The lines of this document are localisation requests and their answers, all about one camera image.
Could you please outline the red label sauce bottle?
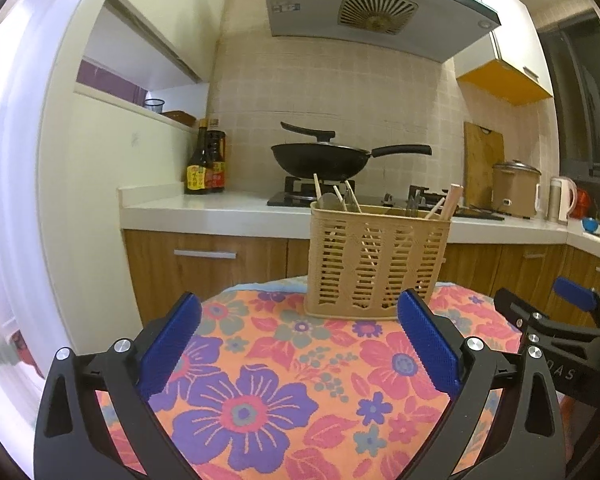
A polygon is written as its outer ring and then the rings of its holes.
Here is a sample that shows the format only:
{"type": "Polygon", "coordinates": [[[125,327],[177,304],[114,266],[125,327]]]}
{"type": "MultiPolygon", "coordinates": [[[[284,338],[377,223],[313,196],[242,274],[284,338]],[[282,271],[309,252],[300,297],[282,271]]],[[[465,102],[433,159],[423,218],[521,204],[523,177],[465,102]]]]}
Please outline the red label sauce bottle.
{"type": "Polygon", "coordinates": [[[225,139],[226,134],[222,130],[211,129],[208,131],[210,138],[210,152],[212,161],[211,191],[221,193],[225,190],[225,139]]]}

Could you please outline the black gas stove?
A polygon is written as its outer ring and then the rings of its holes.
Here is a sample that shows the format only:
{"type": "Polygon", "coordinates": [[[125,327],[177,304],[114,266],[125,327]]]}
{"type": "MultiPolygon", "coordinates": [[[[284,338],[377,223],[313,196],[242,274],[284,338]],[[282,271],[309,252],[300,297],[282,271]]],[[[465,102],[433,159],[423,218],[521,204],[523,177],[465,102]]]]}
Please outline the black gas stove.
{"type": "MultiPolygon", "coordinates": [[[[441,193],[431,192],[426,186],[422,186],[424,190],[420,198],[419,211],[430,211],[430,209],[445,197],[446,190],[441,193]]],[[[408,191],[405,197],[394,197],[390,193],[381,194],[379,196],[366,196],[356,194],[356,198],[361,205],[379,206],[387,208],[401,208],[405,210],[408,197],[408,191]]],[[[308,179],[300,179],[296,177],[286,177],[285,185],[282,192],[276,193],[266,203],[273,207],[300,207],[309,208],[310,203],[316,201],[314,182],[308,179]]],[[[481,209],[473,206],[458,205],[454,214],[458,218],[480,219],[486,221],[502,222],[504,217],[501,214],[496,214],[487,209],[481,209]]]]}

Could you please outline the white electric kettle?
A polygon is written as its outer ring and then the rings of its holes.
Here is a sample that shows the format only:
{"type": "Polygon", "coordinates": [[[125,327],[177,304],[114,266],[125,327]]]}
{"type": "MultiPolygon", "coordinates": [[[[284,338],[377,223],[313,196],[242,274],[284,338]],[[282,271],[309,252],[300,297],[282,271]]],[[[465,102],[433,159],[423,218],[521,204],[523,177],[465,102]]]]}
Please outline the white electric kettle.
{"type": "Polygon", "coordinates": [[[570,214],[576,206],[577,185],[567,177],[550,179],[550,198],[548,199],[547,220],[567,224],[570,214]]]}

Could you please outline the small blue bowl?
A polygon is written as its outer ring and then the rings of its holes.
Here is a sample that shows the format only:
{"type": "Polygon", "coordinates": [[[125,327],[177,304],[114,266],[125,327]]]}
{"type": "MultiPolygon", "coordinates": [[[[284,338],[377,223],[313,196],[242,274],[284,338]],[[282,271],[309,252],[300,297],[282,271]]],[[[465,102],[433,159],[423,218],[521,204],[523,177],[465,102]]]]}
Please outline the small blue bowl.
{"type": "Polygon", "coordinates": [[[581,220],[581,226],[585,230],[585,232],[593,234],[598,230],[600,224],[594,218],[583,218],[581,220]]]}

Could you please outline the wok lid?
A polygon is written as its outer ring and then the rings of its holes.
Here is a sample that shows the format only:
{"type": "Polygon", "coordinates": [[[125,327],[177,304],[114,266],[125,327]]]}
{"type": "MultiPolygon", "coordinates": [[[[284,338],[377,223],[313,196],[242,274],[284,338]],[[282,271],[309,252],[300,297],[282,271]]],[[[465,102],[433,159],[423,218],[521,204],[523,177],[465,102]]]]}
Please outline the wok lid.
{"type": "Polygon", "coordinates": [[[279,125],[286,131],[307,136],[309,141],[294,142],[294,145],[319,145],[327,146],[328,148],[350,148],[358,151],[356,146],[347,144],[335,143],[337,133],[334,130],[313,129],[290,124],[289,122],[280,122],[279,125]]]}

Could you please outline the upper wall cabinet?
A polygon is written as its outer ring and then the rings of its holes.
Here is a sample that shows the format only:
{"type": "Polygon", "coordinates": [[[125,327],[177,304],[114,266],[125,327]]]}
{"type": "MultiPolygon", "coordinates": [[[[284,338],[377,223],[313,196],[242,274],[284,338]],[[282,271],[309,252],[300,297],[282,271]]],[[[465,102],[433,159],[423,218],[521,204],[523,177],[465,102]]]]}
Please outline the upper wall cabinet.
{"type": "Polygon", "coordinates": [[[541,41],[520,0],[478,0],[495,10],[501,25],[455,55],[456,79],[509,104],[527,105],[553,96],[541,41]]]}

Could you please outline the clear grey plastic spoon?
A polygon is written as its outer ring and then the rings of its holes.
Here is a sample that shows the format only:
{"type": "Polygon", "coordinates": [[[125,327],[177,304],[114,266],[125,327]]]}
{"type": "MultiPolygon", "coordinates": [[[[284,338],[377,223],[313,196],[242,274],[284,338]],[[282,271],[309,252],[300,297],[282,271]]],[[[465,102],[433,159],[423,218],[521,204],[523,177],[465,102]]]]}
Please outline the clear grey plastic spoon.
{"type": "Polygon", "coordinates": [[[360,206],[360,203],[358,202],[358,199],[355,196],[355,192],[350,181],[345,180],[344,185],[347,189],[346,198],[344,199],[344,201],[346,202],[348,209],[352,212],[356,212],[357,214],[362,214],[362,208],[360,206]]]}

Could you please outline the white countertop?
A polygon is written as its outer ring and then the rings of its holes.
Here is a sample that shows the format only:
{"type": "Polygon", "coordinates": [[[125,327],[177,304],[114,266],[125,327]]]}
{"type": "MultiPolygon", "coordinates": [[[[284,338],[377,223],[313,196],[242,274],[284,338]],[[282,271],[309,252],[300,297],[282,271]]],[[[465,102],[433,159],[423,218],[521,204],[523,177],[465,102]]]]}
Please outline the white countertop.
{"type": "MultiPolygon", "coordinates": [[[[257,195],[225,192],[185,195],[179,183],[125,186],[118,189],[120,224],[125,230],[306,240],[310,211],[268,206],[257,195]]],[[[600,238],[543,220],[503,221],[455,218],[451,244],[565,244],[600,258],[600,238]]]]}

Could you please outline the red container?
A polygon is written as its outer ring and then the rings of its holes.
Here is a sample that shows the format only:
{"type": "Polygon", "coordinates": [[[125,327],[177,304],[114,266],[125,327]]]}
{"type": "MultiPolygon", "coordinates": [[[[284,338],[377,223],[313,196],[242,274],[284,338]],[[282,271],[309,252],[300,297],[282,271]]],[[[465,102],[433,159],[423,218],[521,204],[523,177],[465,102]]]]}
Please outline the red container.
{"type": "Polygon", "coordinates": [[[571,217],[575,219],[588,218],[592,207],[592,198],[584,188],[577,188],[577,198],[571,217]]]}

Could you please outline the beige plastic utensil basket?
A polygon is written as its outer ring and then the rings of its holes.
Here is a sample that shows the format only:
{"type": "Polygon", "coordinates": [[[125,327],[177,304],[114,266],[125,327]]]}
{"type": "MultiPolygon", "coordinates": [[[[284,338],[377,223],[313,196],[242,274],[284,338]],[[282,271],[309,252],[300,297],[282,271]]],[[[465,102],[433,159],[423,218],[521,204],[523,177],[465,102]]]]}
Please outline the beige plastic utensil basket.
{"type": "Polygon", "coordinates": [[[401,292],[429,300],[442,267],[451,222],[422,211],[311,205],[308,290],[304,310],[316,318],[394,320],[401,292]]]}

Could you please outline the dark window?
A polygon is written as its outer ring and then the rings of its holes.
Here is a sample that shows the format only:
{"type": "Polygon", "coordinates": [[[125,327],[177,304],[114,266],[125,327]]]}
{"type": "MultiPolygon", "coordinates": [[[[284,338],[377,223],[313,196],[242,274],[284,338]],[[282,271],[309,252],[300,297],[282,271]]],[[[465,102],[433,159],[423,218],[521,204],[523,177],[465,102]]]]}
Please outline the dark window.
{"type": "Polygon", "coordinates": [[[600,186],[600,17],[588,10],[543,27],[540,40],[556,106],[559,167],[600,186]]]}

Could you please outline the floral orange tablecloth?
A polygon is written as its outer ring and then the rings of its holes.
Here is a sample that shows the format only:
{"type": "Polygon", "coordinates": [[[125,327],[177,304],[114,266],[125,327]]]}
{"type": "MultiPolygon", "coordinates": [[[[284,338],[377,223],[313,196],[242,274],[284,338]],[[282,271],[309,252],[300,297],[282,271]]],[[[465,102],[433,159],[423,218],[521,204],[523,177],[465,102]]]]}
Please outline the floral orange tablecloth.
{"type": "Polygon", "coordinates": [[[394,321],[314,318],[304,278],[238,285],[149,401],[205,479],[393,479],[449,404],[394,321]]]}

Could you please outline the glass cup on shelf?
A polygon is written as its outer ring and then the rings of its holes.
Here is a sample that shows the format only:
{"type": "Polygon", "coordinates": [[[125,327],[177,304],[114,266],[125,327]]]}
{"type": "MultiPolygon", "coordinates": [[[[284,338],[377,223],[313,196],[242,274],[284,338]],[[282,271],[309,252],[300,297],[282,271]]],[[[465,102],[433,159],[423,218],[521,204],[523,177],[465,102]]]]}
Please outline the glass cup on shelf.
{"type": "Polygon", "coordinates": [[[164,111],[164,106],[166,105],[166,101],[159,98],[150,98],[146,99],[143,102],[143,108],[145,110],[149,110],[150,112],[154,112],[157,114],[161,114],[164,111]]]}

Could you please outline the dark soy sauce bottle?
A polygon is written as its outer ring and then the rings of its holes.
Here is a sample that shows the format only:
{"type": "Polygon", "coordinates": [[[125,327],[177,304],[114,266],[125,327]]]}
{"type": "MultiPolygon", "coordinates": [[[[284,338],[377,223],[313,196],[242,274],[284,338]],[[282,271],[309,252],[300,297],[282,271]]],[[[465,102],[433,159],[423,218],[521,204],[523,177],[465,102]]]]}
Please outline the dark soy sauce bottle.
{"type": "Polygon", "coordinates": [[[208,120],[202,118],[198,125],[196,146],[186,167],[185,193],[207,194],[212,185],[212,159],[209,152],[208,120]]]}

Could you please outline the range hood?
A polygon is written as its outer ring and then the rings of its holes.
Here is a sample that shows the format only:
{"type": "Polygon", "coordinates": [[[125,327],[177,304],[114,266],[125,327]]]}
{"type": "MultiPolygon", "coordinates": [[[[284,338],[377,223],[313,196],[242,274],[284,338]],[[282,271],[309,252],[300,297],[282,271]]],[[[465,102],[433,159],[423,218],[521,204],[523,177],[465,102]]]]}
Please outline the range hood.
{"type": "Polygon", "coordinates": [[[372,44],[444,63],[501,26],[479,0],[265,0],[276,37],[372,44]]]}

